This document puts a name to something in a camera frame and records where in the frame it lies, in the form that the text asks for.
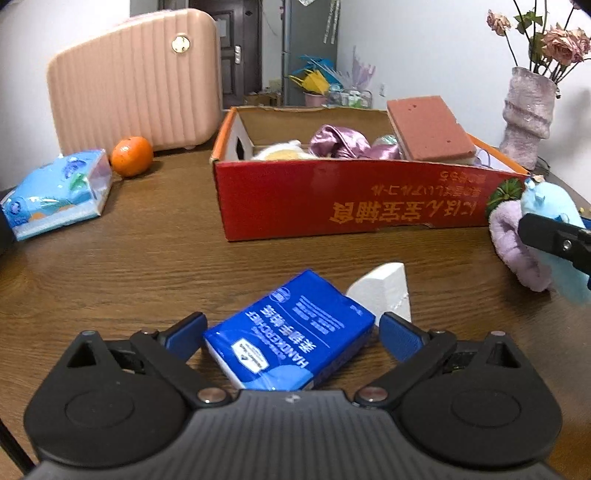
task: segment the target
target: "red box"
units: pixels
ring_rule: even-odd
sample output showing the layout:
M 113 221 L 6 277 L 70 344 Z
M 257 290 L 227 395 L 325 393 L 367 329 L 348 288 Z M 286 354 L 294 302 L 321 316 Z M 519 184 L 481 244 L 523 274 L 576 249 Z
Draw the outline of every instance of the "red box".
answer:
M 376 110 L 230 110 L 212 154 L 229 241 L 371 232 L 416 223 L 485 226 L 492 207 L 519 198 L 528 176 L 474 137 L 503 170 L 404 160 L 248 161 L 278 142 L 300 140 L 305 146 L 324 124 L 354 128 L 370 143 L 393 133 L 388 114 Z

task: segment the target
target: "tissue pack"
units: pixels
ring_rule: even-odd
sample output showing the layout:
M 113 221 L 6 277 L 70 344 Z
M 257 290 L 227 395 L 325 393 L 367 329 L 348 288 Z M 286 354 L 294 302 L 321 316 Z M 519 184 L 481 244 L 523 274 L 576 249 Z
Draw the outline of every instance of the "tissue pack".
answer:
M 234 387 L 300 390 L 351 359 L 373 323 L 371 312 L 306 270 L 204 337 Z
M 112 172 L 105 150 L 55 159 L 30 173 L 2 201 L 17 240 L 99 216 Z

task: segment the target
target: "orange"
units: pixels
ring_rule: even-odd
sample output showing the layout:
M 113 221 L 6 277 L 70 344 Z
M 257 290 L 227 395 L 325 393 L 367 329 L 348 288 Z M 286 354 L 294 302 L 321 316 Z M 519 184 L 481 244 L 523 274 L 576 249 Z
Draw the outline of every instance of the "orange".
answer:
M 121 140 L 111 154 L 111 167 L 122 177 L 135 177 L 145 172 L 154 159 L 152 145 L 144 137 Z

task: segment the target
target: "dried rose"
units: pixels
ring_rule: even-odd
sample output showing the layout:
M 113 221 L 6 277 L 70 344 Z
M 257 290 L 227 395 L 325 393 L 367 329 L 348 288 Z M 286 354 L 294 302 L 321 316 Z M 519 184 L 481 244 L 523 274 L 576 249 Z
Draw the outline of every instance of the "dried rose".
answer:
M 511 28 L 511 22 L 509 22 L 509 19 L 505 15 L 495 14 L 492 10 L 488 11 L 486 23 L 500 37 L 504 37 L 506 31 Z
M 580 61 L 583 54 L 573 36 L 563 30 L 559 24 L 546 32 L 542 38 L 542 53 L 567 67 L 573 61 Z
M 577 44 L 581 52 L 581 57 L 573 61 L 580 62 L 583 60 L 583 56 L 591 51 L 591 41 L 581 28 L 575 28 L 574 30 L 569 31 L 569 36 Z

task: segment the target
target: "wooden table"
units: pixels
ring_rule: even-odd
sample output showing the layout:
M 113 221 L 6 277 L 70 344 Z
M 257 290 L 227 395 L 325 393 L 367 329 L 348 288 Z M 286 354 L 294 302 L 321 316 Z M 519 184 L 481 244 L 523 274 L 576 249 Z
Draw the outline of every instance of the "wooden table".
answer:
M 486 228 L 395 228 L 381 233 L 226 242 L 209 152 L 161 157 L 144 177 L 113 187 L 104 216 L 17 244 L 0 257 L 0 416 L 31 452 L 27 402 L 70 341 L 93 328 L 121 338 L 166 328 L 195 310 L 215 324 L 305 268 L 345 291 L 377 265 L 406 265 L 413 322 L 482 339 L 505 330 L 525 351 L 564 415 L 550 463 L 591 476 L 589 311 L 522 287 Z M 191 361 L 228 386 L 211 357 Z M 326 385 L 351 395 L 394 365 L 365 348 Z M 18 471 L 0 453 L 0 478 Z

